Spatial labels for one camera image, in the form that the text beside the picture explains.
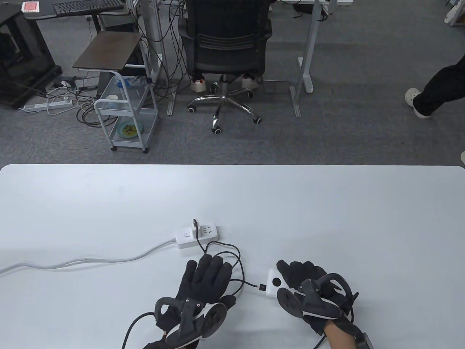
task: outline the black fabric glove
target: black fabric glove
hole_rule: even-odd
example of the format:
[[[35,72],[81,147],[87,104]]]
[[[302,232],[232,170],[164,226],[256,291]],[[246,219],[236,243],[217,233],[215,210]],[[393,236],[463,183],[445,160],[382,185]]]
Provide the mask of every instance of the black fabric glove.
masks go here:
[[[203,255],[198,264],[196,261],[190,260],[187,262],[176,299],[191,298],[204,305],[221,302],[230,309],[236,304],[236,297],[232,295],[222,296],[226,292],[232,272],[232,265],[228,262],[223,263],[223,258],[220,256]],[[167,311],[158,319],[157,326],[165,332],[169,332],[180,321],[179,311],[173,307],[168,307]]]
[[[287,285],[295,290],[297,290],[300,284],[306,279],[317,280],[327,274],[323,268],[315,266],[312,262],[308,261],[305,263],[291,262],[291,264],[288,265],[285,261],[280,260],[276,263],[276,267]],[[344,295],[336,292],[337,289],[340,288],[332,282],[329,282],[321,288],[321,296],[336,303],[346,315],[349,315],[352,304]],[[305,315],[303,319],[320,336],[323,334],[323,328],[328,322],[326,319],[308,315]]]

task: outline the playing card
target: playing card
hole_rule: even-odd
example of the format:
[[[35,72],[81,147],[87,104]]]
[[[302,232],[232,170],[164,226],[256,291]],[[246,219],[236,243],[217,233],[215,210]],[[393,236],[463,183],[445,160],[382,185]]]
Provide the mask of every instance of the playing card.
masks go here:
[[[25,13],[38,13],[39,2],[38,1],[25,1],[21,6],[21,11]]]

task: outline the brown tabletop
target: brown tabletop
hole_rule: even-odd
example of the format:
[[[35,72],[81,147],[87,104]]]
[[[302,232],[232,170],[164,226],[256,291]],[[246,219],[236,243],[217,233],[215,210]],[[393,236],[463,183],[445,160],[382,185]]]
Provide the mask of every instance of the brown tabletop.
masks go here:
[[[122,70],[141,38],[142,33],[100,32],[73,68]]]

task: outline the black cabinet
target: black cabinet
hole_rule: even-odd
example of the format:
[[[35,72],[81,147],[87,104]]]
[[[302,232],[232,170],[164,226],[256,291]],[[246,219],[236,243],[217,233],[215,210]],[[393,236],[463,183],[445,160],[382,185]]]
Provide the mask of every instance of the black cabinet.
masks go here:
[[[22,107],[61,73],[37,23],[20,5],[0,3],[0,105]]]

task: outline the white cable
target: white cable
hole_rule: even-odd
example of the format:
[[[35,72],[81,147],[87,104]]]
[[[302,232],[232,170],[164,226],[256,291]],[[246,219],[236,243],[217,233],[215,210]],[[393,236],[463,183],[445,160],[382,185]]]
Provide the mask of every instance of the white cable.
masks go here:
[[[51,95],[53,92],[55,92],[57,90],[60,90],[60,89],[63,89],[63,88],[67,90],[66,93],[59,94],[59,95]],[[81,95],[77,96],[75,94],[76,92],[79,92],[80,94],[86,93],[88,96],[81,96]],[[76,104],[77,104],[76,106],[68,108],[66,110],[62,110],[62,111],[60,111],[58,113],[55,113],[55,114],[50,113],[50,110],[48,109],[48,104],[50,102],[50,97],[51,96],[53,97],[52,102],[55,102],[55,99],[57,99],[57,98],[65,99],[65,97],[68,97],[68,95],[70,95],[70,94],[72,95],[73,98],[75,98],[75,101],[76,101]],[[47,93],[47,101],[46,101],[45,107],[46,107],[48,115],[56,116],[56,115],[59,115],[61,113],[65,113],[67,111],[77,109],[77,108],[80,108],[83,112],[85,112],[84,108],[89,107],[91,105],[93,106],[94,102],[95,102],[95,98],[92,95],[90,95],[89,93],[85,92],[85,91],[80,91],[80,90],[69,91],[67,87],[61,86],[61,87],[54,88],[53,90],[51,90],[50,92]],[[18,108],[18,109],[22,110],[22,111],[24,111],[26,113],[30,113],[30,114],[35,114],[35,113],[40,113],[41,112],[41,110],[33,112],[33,111],[30,111],[30,110],[26,110],[24,108]]]
[[[132,258],[126,258],[126,259],[78,258],[78,259],[73,259],[73,260],[68,261],[68,262],[55,264],[55,265],[51,265],[51,266],[40,266],[40,265],[36,265],[36,264],[32,264],[32,263],[18,263],[18,264],[14,264],[14,265],[12,265],[10,267],[0,269],[0,275],[2,275],[4,273],[7,273],[7,272],[9,272],[11,270],[14,270],[14,269],[17,269],[17,268],[23,268],[23,267],[24,268],[39,269],[39,270],[54,270],[54,269],[61,269],[61,268],[71,267],[71,266],[78,265],[78,264],[86,264],[86,263],[126,263],[126,262],[133,262],[133,261],[139,260],[141,258],[144,258],[144,257],[152,254],[153,252],[155,252],[159,248],[162,248],[162,247],[164,247],[166,245],[169,245],[169,244],[175,243],[175,242],[176,242],[176,239],[171,239],[171,240],[165,241],[165,242],[151,248],[150,250],[144,252],[143,254],[141,254],[139,256],[132,257]]]

